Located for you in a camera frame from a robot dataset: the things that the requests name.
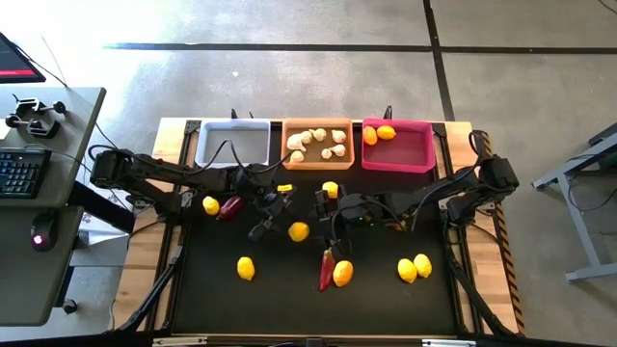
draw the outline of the floor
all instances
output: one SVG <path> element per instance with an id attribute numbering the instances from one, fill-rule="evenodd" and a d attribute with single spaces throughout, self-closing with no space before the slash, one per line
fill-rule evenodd
<path id="1" fill-rule="evenodd" d="M 99 124 L 120 147 L 150 153 L 160 118 L 228 117 L 231 108 L 241 117 L 252 111 L 259 118 L 358 119 L 380 116 L 391 104 L 397 119 L 451 116 L 430 52 L 103 48 L 117 42 L 427 46 L 422 0 L 30 2 L 37 10 L 27 26 L 11 14 L 24 1 L 3 4 L 0 30 L 58 72 L 48 44 L 71 86 L 105 87 Z M 617 47 L 617 13 L 596 0 L 424 2 L 432 4 L 442 46 Z M 617 11 L 617 1 L 604 2 Z M 613 54 L 443 53 L 453 116 L 488 131 L 494 151 L 510 159 L 522 183 L 504 208 L 532 337 L 617 340 L 617 276 L 565 282 L 564 272 L 587 266 L 576 230 L 558 191 L 537 193 L 528 184 L 617 120 L 617 55 L 606 52 Z M 103 142 L 94 135 L 92 144 Z M 596 190 L 582 184 L 580 203 L 597 203 L 602 194 L 590 194 Z M 591 218 L 611 208 L 614 200 L 587 217 L 605 257 L 617 260 L 614 224 Z M 112 254 L 109 263 L 122 264 L 121 254 Z M 40 328 L 0 329 L 0 340 L 106 330 L 120 273 L 78 268 L 69 288 L 82 305 L 78 313 L 54 311 Z"/>

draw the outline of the red chili pepper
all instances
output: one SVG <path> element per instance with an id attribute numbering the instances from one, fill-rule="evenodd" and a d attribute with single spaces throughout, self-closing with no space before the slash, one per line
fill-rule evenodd
<path id="1" fill-rule="evenodd" d="M 332 250 L 324 251 L 324 256 L 321 258 L 321 274 L 319 275 L 319 291 L 324 291 L 332 281 L 332 273 L 335 270 L 336 262 L 332 256 Z"/>
<path id="2" fill-rule="evenodd" d="M 225 201 L 225 204 L 221 207 L 218 219 L 225 220 L 233 217 L 240 208 L 242 208 L 243 204 L 240 197 L 231 197 L 229 200 Z"/>

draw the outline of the pink bin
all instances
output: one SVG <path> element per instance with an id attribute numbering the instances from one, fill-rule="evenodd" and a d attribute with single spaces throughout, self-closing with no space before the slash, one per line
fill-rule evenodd
<path id="1" fill-rule="evenodd" d="M 362 141 L 362 167 L 402 173 L 423 174 L 435 167 L 433 126 L 427 121 L 365 119 L 362 129 L 382 125 L 394 128 L 391 140 L 378 139 L 375 146 Z"/>

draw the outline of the black mat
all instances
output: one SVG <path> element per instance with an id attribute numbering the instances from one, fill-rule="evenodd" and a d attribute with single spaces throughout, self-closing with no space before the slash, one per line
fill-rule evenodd
<path id="1" fill-rule="evenodd" d="M 273 125 L 271 162 L 280 157 L 281 132 Z M 294 183 L 296 210 L 314 204 L 314 191 L 326 180 L 344 183 L 348 192 L 376 193 L 415 189 L 433 174 L 365 171 L 361 166 L 360 129 L 355 130 L 356 164 L 342 172 L 290 172 L 283 167 L 279 183 Z M 247 233 L 257 222 L 250 209 L 233 221 L 204 217 L 189 232 L 179 287 L 175 334 L 455 334 L 451 286 L 444 261 L 436 211 L 423 213 L 413 234 L 385 227 L 355 230 L 354 277 L 342 288 L 317 290 L 323 242 L 294 243 L 277 233 L 258 243 Z M 407 284 L 396 276 L 402 257 L 427 254 L 433 263 L 429 279 Z M 240 280 L 236 262 L 250 256 L 253 281 Z"/>

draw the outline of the orange tray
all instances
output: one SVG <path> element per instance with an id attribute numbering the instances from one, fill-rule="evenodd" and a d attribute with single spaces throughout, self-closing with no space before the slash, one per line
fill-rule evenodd
<path id="1" fill-rule="evenodd" d="M 350 119 L 285 119 L 282 121 L 282 138 L 281 138 L 281 159 L 290 149 L 287 149 L 287 139 L 293 134 L 301 133 L 309 129 L 324 128 L 328 135 L 322 142 L 317 142 L 314 138 L 310 144 L 305 145 L 307 149 L 304 152 L 305 160 L 300 163 L 290 163 L 289 159 L 282 164 L 288 170 L 347 170 L 356 156 L 354 153 L 354 131 Z M 324 148 L 334 147 L 337 144 L 332 139 L 332 130 L 344 131 L 347 138 L 342 143 L 345 145 L 345 155 L 337 157 L 333 154 L 332 158 L 324 159 L 321 157 L 321 151 Z"/>

